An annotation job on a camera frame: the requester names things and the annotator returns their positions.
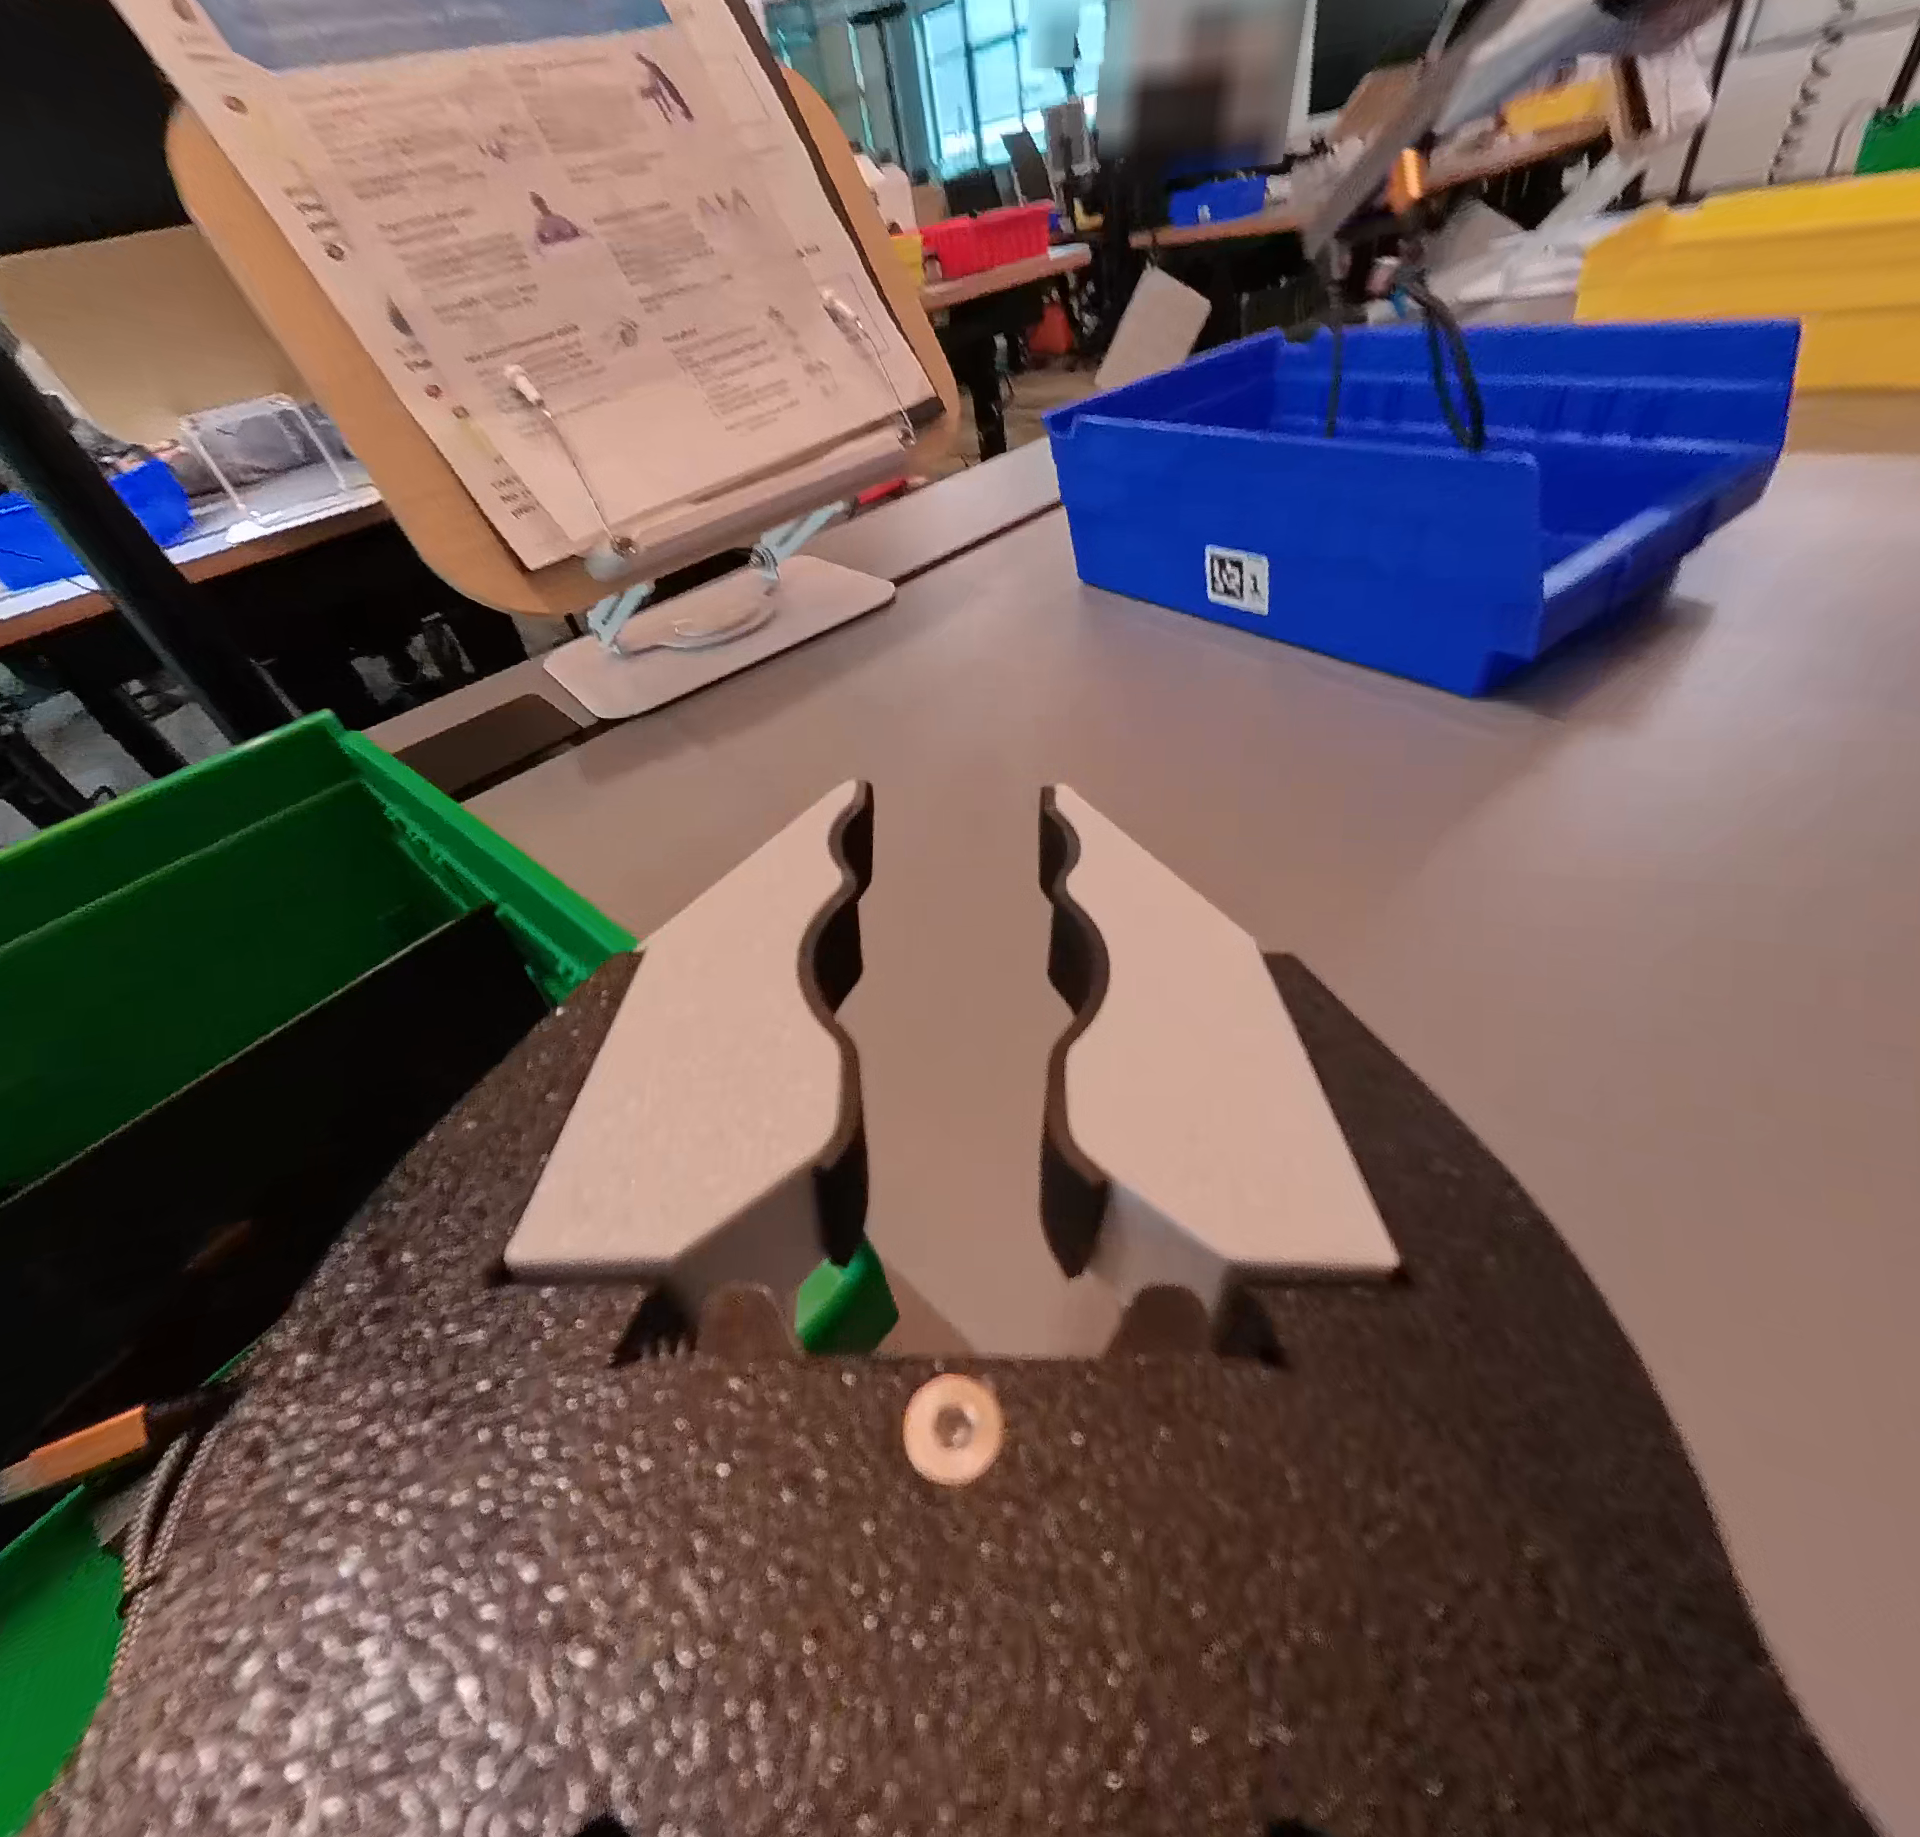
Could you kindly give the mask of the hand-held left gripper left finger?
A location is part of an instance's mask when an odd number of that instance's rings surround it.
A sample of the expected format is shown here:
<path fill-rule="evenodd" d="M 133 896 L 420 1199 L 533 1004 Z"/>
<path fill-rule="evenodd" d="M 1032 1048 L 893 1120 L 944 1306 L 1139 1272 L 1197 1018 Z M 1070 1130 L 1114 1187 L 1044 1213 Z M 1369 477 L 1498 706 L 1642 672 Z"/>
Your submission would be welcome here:
<path fill-rule="evenodd" d="M 695 1319 L 866 1239 L 854 1042 L 874 789 L 831 787 L 644 939 L 504 1250 L 538 1285 L 639 1285 Z"/>

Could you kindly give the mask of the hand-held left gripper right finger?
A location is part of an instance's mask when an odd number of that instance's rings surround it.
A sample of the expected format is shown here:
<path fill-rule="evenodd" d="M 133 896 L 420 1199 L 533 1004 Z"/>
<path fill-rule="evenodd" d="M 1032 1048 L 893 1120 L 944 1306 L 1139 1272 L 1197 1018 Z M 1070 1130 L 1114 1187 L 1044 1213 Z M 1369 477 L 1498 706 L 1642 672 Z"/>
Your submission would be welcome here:
<path fill-rule="evenodd" d="M 1271 1285 L 1397 1281 L 1404 1259 L 1260 942 L 1070 785 L 1039 798 L 1042 1223 L 1116 1328 L 1232 1340 Z"/>

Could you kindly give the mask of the green storage bin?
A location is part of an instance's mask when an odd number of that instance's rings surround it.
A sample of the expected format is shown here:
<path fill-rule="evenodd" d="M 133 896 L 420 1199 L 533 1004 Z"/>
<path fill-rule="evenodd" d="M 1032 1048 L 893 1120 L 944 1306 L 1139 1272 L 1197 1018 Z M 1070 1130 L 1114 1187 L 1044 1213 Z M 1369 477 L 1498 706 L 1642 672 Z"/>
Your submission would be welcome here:
<path fill-rule="evenodd" d="M 4 1199 L 467 910 L 546 1013 L 272 1327 L 4 1550 L 4 1832 L 900 1832 L 907 1384 L 504 1248 L 642 944 L 327 715 L 4 854 Z"/>

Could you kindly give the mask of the blue storage bin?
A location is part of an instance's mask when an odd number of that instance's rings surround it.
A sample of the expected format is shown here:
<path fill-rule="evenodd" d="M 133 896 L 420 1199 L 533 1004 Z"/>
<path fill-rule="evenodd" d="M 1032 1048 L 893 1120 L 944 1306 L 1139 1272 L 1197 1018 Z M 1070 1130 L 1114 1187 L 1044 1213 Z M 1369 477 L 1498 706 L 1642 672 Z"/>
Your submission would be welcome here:
<path fill-rule="evenodd" d="M 1459 696 L 1668 595 L 1764 498 L 1799 324 L 1473 324 L 1485 440 L 1427 336 L 1260 333 L 1049 410 L 1083 582 Z"/>

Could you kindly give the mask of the grey desk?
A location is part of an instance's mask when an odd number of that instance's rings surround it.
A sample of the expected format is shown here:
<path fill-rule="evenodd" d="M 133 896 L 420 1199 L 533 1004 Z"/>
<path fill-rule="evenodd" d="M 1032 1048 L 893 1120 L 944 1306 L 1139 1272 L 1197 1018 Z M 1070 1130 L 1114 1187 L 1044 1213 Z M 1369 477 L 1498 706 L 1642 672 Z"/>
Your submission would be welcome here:
<path fill-rule="evenodd" d="M 1067 1353 L 1037 798 L 1299 955 L 1637 1343 L 1818 1734 L 1916 1832 L 1916 458 L 1811 453 L 1649 612 L 1462 701 L 1083 587 L 1047 447 L 825 537 L 883 612 L 479 778 L 533 665 L 375 731 L 639 935 L 876 789 L 849 998 L 910 1351 Z"/>

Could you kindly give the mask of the large yellow bin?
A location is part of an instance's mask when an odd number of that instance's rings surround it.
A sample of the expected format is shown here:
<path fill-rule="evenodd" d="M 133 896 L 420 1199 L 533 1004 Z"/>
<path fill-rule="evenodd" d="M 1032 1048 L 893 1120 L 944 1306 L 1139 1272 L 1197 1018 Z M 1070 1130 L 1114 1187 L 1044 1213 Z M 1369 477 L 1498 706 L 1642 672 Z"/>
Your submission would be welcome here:
<path fill-rule="evenodd" d="M 1799 324 L 1799 390 L 1917 387 L 1917 172 L 1655 205 L 1597 237 L 1574 314 Z"/>

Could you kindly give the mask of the red bin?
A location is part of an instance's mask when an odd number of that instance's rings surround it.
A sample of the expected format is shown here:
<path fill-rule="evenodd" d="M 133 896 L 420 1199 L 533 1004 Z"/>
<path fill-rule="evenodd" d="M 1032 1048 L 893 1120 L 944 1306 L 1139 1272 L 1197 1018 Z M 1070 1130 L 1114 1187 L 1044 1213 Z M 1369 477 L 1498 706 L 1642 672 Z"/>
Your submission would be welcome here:
<path fill-rule="evenodd" d="M 918 236 L 924 266 L 938 280 L 956 283 L 1047 254 L 1054 236 L 1053 208 L 1030 203 L 948 216 L 921 224 Z"/>

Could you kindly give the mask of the laminated sheet with blue banner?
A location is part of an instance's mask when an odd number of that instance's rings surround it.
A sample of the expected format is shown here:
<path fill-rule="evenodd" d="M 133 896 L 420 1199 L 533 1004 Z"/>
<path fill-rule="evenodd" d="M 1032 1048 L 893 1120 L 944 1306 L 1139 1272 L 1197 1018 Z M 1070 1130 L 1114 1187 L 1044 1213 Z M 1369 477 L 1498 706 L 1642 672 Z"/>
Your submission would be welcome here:
<path fill-rule="evenodd" d="M 658 576 L 940 413 L 744 0 L 109 0 L 509 559 Z"/>

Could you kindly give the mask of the large black monitor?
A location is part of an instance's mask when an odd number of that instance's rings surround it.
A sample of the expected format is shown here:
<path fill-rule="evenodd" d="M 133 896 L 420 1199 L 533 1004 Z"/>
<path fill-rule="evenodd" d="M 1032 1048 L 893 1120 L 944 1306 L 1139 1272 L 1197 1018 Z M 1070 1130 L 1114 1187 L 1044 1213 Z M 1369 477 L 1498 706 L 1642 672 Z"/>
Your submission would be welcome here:
<path fill-rule="evenodd" d="M 173 103 L 109 0 L 3 0 L 3 253 L 182 224 Z"/>

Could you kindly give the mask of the black steel post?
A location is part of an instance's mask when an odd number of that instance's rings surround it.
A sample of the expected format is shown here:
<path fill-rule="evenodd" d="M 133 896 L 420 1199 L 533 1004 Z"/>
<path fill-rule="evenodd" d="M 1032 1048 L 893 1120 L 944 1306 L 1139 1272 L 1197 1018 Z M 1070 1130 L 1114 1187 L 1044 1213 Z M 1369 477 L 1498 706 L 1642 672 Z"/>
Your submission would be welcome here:
<path fill-rule="evenodd" d="M 294 709 L 230 636 L 212 606 L 169 562 L 134 512 L 78 443 L 60 405 L 19 359 L 3 329 L 3 464 L 167 672 L 231 744 L 287 724 Z"/>

